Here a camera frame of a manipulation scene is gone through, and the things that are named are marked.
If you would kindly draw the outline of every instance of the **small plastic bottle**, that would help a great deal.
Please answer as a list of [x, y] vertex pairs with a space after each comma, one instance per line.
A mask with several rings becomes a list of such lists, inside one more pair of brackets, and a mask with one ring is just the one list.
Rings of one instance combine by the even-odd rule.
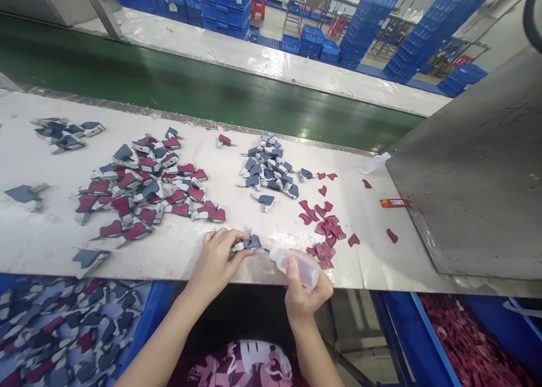
[[278, 269], [284, 274], [286, 274], [286, 264], [289, 256], [292, 256], [298, 263], [302, 285], [310, 289], [316, 287], [321, 271], [318, 262], [288, 249], [272, 249], [269, 252], [271, 260], [277, 264]]
[[370, 174], [376, 169], [384, 167], [386, 160], [390, 159], [391, 155], [389, 153], [383, 153], [378, 156], [374, 156], [369, 160], [364, 161], [359, 167], [358, 170], [361, 174]]

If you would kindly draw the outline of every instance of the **conveyor belt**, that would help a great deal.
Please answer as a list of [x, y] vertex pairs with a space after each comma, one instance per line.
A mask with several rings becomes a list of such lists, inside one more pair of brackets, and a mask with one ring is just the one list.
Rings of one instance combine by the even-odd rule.
[[424, 120], [246, 72], [0, 15], [15, 82], [380, 151]]

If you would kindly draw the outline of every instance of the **hand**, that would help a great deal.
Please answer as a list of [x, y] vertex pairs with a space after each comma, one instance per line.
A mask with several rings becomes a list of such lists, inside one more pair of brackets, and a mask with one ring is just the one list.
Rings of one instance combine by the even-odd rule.
[[228, 261], [232, 246], [248, 238], [250, 236], [237, 229], [221, 228], [218, 232], [207, 232], [202, 254], [185, 291], [197, 294], [198, 299], [210, 304], [233, 278], [241, 261], [254, 254], [253, 250], [243, 249]]
[[[299, 253], [303, 258], [314, 258], [299, 250], [290, 249]], [[331, 281], [320, 270], [320, 276], [314, 289], [309, 289], [301, 284], [298, 264], [293, 257], [289, 257], [286, 263], [286, 278], [288, 280], [288, 291], [286, 292], [285, 304], [288, 320], [292, 329], [302, 327], [308, 320], [314, 318], [314, 313], [333, 295]]]

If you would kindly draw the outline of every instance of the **white work table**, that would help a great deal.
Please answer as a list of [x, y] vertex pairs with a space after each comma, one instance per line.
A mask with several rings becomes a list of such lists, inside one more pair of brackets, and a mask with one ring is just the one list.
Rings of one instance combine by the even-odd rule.
[[[305, 144], [295, 138], [282, 139], [284, 160], [294, 169], [306, 168], [316, 173], [336, 173], [335, 181], [317, 178], [299, 186], [300, 197], [290, 200], [281, 193], [262, 189], [261, 194], [274, 195], [276, 203], [269, 213], [251, 196], [253, 191], [238, 188], [239, 171], [246, 158], [239, 153], [254, 147], [259, 137], [244, 133], [246, 128], [222, 125], [225, 133], [238, 147], [216, 147], [217, 130], [194, 124], [167, 120], [159, 112], [152, 116], [126, 113], [66, 100], [33, 94], [0, 91], [0, 149], [3, 174], [0, 178], [0, 271], [18, 274], [74, 275], [77, 263], [72, 262], [74, 248], [112, 250], [111, 257], [94, 276], [128, 279], [186, 280], [198, 259], [203, 235], [222, 226], [252, 230], [264, 247], [285, 247], [305, 250], [323, 236], [314, 232], [316, 223], [305, 226], [298, 204], [308, 200], [309, 206], [334, 207], [331, 214], [340, 219], [348, 237], [354, 232], [361, 240], [353, 248], [346, 240], [335, 245], [335, 268], [326, 273], [335, 287], [396, 291], [507, 294], [512, 296], [542, 295], [540, 282], [522, 282], [445, 276], [437, 274], [412, 221], [404, 209], [384, 209], [381, 198], [399, 197], [386, 169], [369, 176], [357, 167], [363, 155], [326, 146]], [[86, 147], [51, 155], [47, 145], [33, 132], [29, 123], [39, 117], [66, 117], [71, 122], [98, 121], [106, 131], [85, 138]], [[113, 153], [145, 132], [162, 137], [167, 128], [177, 129], [185, 137], [179, 164], [192, 162], [209, 176], [206, 195], [226, 210], [223, 225], [207, 221], [191, 222], [189, 218], [164, 214], [161, 224], [142, 240], [121, 249], [113, 249], [114, 239], [95, 240], [100, 226], [116, 217], [114, 210], [95, 212], [85, 226], [75, 220], [78, 206], [71, 196], [79, 186], [90, 182], [92, 170], [111, 161]], [[364, 188], [366, 178], [373, 186]], [[21, 184], [47, 182], [51, 187], [41, 193], [42, 212], [30, 213], [23, 204], [3, 192]], [[327, 195], [318, 193], [322, 185]], [[393, 244], [386, 234], [390, 228], [399, 241]], [[265, 255], [245, 259], [234, 278], [238, 283], [284, 284], [285, 277]]]

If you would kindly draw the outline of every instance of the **person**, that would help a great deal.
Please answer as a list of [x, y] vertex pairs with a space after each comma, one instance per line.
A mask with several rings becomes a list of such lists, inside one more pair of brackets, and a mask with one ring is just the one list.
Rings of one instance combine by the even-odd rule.
[[[242, 260], [254, 254], [253, 250], [244, 249], [228, 260], [232, 246], [248, 238], [247, 234], [235, 229], [221, 228], [206, 233], [201, 256], [188, 284], [115, 387], [168, 385], [190, 330], [231, 281]], [[175, 385], [344, 387], [314, 319], [314, 312], [333, 294], [331, 281], [321, 271], [315, 289], [305, 288], [292, 257], [287, 261], [286, 275], [286, 313], [294, 334], [302, 377], [296, 377], [280, 346], [265, 341], [240, 340], [205, 357], [187, 372], [184, 383]]]

